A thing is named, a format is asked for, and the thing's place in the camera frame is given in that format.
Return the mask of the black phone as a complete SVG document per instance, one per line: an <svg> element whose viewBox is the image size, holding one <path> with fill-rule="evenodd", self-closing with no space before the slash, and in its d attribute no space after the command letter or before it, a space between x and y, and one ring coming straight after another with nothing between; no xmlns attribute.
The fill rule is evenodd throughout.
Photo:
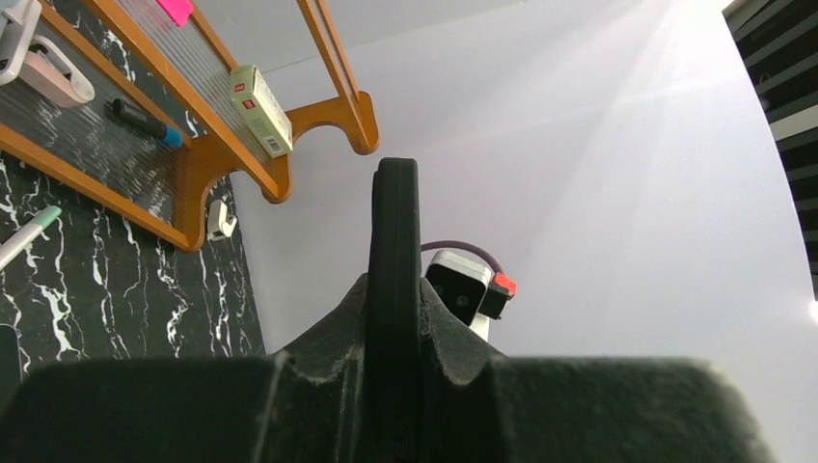
<svg viewBox="0 0 818 463"><path fill-rule="evenodd" d="M418 164L384 158L373 176L366 295L365 367L377 462L419 458L420 273Z"/></svg>

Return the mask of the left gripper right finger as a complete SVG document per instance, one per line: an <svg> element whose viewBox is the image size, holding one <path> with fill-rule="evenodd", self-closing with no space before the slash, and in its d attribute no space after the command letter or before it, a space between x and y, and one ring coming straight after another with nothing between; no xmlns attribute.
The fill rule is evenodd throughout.
<svg viewBox="0 0 818 463"><path fill-rule="evenodd" d="M738 389L688 358L509 357L421 285L424 462L772 462Z"/></svg>

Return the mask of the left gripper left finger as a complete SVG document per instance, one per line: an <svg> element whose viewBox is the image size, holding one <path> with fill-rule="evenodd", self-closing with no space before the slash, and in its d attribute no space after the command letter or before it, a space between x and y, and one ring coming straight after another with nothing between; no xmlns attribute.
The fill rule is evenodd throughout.
<svg viewBox="0 0 818 463"><path fill-rule="evenodd" d="M1 417L5 462L360 462L367 281L267 357L35 371Z"/></svg>

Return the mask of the black phone case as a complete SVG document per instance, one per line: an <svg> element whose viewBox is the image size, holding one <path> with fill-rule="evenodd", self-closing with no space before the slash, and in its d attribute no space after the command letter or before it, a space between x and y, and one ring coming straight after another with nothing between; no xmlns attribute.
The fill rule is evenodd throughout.
<svg viewBox="0 0 818 463"><path fill-rule="evenodd" d="M23 373L19 356L18 335L15 328L2 324L0 341L1 411L4 411L21 384Z"/></svg>

